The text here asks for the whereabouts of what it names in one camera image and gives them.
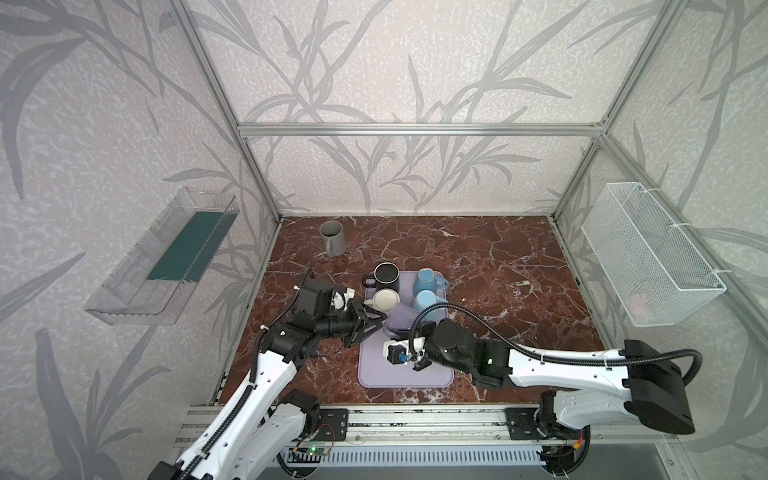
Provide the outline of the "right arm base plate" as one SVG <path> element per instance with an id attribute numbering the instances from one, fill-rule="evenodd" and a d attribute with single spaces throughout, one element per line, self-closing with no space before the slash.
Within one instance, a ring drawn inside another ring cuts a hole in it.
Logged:
<path id="1" fill-rule="evenodd" d="M 575 442 L 581 438 L 579 429 L 540 419 L 540 408 L 535 405 L 505 408 L 504 419 L 511 440 Z"/>

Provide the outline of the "lilac purple mug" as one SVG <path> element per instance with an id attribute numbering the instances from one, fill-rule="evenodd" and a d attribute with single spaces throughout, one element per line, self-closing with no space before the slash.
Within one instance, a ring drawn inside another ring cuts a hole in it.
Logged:
<path id="1" fill-rule="evenodd" d="M 402 340 L 407 338 L 418 315 L 419 311 L 413 307 L 404 303 L 397 303 L 389 312 L 384 323 L 384 333 L 390 339 Z"/>

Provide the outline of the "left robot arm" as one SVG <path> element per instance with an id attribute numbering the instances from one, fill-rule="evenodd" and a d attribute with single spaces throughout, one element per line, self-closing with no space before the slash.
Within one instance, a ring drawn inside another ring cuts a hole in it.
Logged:
<path id="1" fill-rule="evenodd" d="M 386 313 L 359 301 L 351 288 L 303 274 L 285 309 L 263 326 L 250 370 L 203 434 L 174 462 L 159 462 L 152 479 L 255 479 L 293 440 L 320 427 L 318 400 L 283 391 L 315 356 L 321 341 L 343 347 L 380 330 Z"/>

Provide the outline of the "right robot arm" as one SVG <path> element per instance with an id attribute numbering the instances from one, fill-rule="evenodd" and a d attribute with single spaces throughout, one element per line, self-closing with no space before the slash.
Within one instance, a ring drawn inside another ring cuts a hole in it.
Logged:
<path id="1" fill-rule="evenodd" d="M 592 352 L 533 349 L 499 332 L 480 339 L 449 319 L 424 325 L 425 318 L 420 313 L 406 337 L 385 347 L 390 363 L 416 371 L 441 365 L 488 390 L 542 387 L 536 422 L 545 437 L 621 421 L 673 435 L 695 431 L 686 387 L 703 364 L 697 350 L 660 353 L 639 340 Z"/>

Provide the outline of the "grey mug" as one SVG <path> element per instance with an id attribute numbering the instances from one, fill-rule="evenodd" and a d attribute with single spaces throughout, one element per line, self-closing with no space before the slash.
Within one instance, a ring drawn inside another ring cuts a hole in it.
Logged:
<path id="1" fill-rule="evenodd" d="M 346 253 L 347 243 L 344 226 L 340 221 L 329 220 L 324 222 L 319 227 L 319 233 L 322 237 L 325 253 L 328 257 L 339 257 Z"/>

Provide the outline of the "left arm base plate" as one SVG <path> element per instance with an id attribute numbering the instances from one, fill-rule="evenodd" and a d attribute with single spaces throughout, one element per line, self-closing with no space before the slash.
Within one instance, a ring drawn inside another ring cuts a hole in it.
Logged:
<path id="1" fill-rule="evenodd" d="M 349 414 L 346 408 L 314 409 L 307 415 L 302 437 L 312 441 L 344 441 L 349 427 Z"/>

